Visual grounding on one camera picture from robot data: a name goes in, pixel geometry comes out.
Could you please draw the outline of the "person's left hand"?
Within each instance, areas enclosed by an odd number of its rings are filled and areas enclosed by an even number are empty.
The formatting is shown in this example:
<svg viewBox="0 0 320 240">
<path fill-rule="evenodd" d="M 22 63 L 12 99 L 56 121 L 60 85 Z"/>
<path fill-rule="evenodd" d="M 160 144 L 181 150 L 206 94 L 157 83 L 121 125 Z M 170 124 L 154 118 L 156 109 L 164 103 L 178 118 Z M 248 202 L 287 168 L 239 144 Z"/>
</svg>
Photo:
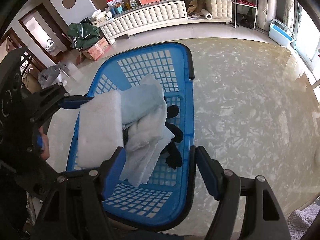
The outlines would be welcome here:
<svg viewBox="0 0 320 240">
<path fill-rule="evenodd" d="M 41 152 L 41 157 L 44 161 L 48 160 L 50 157 L 49 153 L 49 138 L 48 136 L 44 133 L 43 127 L 41 126 L 39 128 L 39 133 L 42 138 L 42 152 Z"/>
</svg>

